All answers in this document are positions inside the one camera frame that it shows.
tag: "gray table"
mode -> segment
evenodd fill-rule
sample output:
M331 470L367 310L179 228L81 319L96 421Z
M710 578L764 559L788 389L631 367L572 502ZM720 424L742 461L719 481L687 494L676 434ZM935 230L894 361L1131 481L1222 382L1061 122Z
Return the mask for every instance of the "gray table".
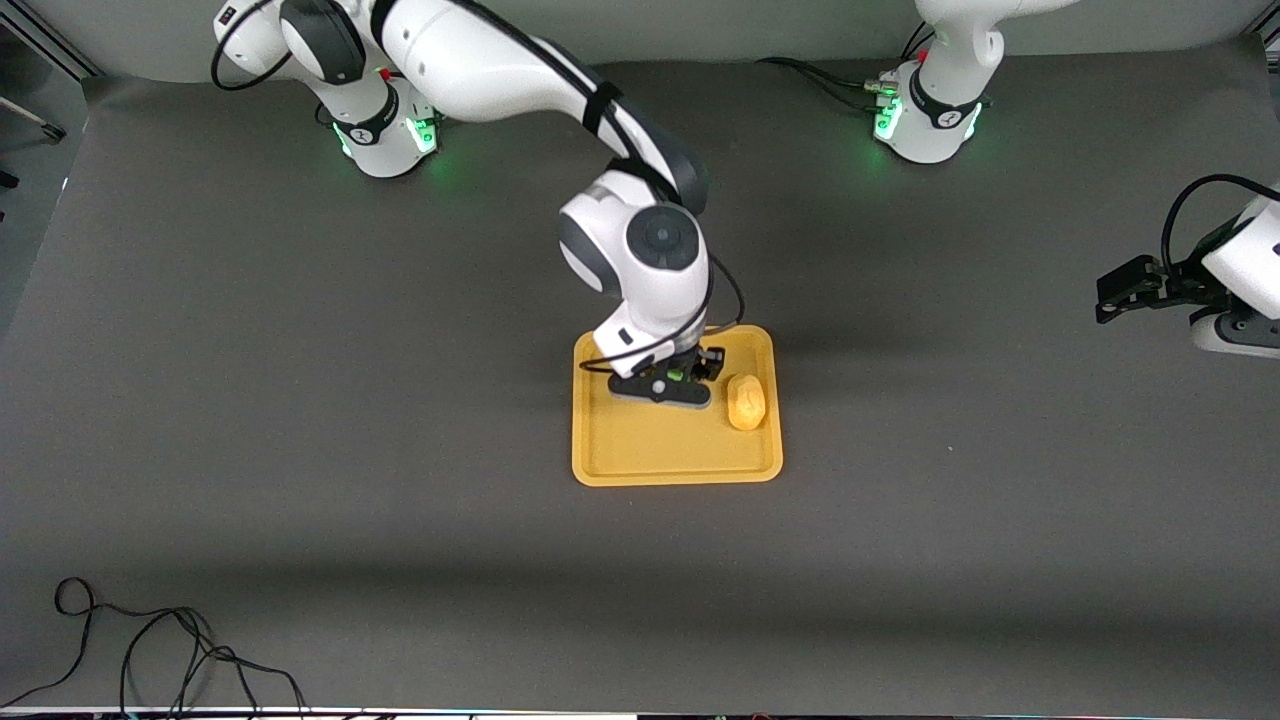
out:
M1276 176L1256 42L1010 60L932 168L783 69L607 74L714 172L782 475L573 480L570 351L609 302L556 247L607 159L572 120L375 182L300 86L99 83L0 351L5 694L69 660L77 573L204 609L317 705L1280 715L1280 365L1092 316L1187 182ZM111 702L136 626L42 702Z

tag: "yellow tray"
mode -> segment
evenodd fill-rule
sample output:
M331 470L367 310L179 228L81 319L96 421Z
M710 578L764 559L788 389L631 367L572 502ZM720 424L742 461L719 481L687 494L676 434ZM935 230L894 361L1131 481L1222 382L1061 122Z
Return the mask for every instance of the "yellow tray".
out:
M773 341L754 325L708 337L723 347L724 370L712 383L704 410L618 400L608 375L577 369L600 354L584 334L573 346L573 475L591 487L763 483L782 470L782 420L773 366ZM750 373L764 386L768 411L754 430L728 423L726 386Z

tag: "velcro strap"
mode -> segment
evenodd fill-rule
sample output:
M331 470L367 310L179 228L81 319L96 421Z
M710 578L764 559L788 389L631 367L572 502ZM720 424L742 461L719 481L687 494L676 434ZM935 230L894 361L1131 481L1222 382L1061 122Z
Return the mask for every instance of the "velcro strap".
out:
M636 160L635 158L614 158L609 161L608 169L635 176L649 183L649 187L652 187L660 196L660 200L673 202L681 208L685 206L676 186L671 184L671 181L662 177L662 173L653 169L653 165L645 163L644 160Z
M595 92L586 99L586 110L582 111L582 127L591 135L599 135L600 119L604 117L604 111L609 109L609 102L613 102L618 97L622 97L622 91L612 82L604 81L595 86Z

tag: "floor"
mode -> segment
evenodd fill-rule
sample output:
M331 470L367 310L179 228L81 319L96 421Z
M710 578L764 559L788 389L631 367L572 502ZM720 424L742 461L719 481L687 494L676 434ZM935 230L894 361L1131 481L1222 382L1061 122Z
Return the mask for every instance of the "floor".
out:
M0 190L3 338L70 173L88 110L78 82L46 64L4 27L0 27L0 95L67 131L67 137L54 145L37 126L0 111L0 169L20 181L17 188Z

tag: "white robot link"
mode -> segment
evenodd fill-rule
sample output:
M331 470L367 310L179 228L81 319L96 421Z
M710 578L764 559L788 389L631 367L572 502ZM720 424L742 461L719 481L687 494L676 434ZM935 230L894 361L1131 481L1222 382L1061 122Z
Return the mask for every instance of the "white robot link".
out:
M612 369L609 389L622 397L710 404L705 383L724 354L699 341L713 266L724 268L695 219L707 206L708 174L616 86L472 0L229 0L214 27L221 50L259 76L253 82L288 70L280 59L292 53L301 68L288 77L315 91L360 168L376 177L421 159L410 131L424 113L433 132L435 110L475 123L539 110L579 119L618 156L559 217L570 266L621 301L593 334L603 357L584 369ZM371 70L375 51L403 79ZM739 293L739 318L741 310Z
M937 37L923 63L909 59L867 83L881 94L876 140L913 163L951 159L973 137L983 91L1005 59L1005 36L996 23L1078 1L915 0Z
M1258 197L1174 263L1170 237L1179 210L1198 188L1217 182ZM1199 305L1190 318L1197 347L1280 360L1280 191L1231 174L1193 182L1169 210L1160 255L1139 255L1098 278L1100 324L1130 310Z

